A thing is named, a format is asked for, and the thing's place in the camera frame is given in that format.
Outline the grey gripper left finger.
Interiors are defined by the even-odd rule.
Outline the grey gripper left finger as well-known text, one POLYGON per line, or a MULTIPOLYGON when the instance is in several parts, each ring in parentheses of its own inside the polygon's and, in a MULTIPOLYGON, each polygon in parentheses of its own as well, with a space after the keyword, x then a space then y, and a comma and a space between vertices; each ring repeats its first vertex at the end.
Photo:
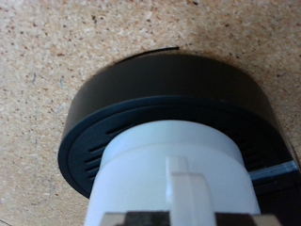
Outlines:
POLYGON ((106 213, 102 226, 170 226, 170 219, 165 211, 106 213))

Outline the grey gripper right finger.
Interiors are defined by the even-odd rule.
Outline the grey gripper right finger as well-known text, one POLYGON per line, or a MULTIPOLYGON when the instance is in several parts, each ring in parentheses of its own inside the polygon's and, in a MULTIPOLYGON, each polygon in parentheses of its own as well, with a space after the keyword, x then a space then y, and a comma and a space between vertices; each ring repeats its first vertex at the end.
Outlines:
POLYGON ((217 226, 282 226, 274 215, 216 213, 217 226))

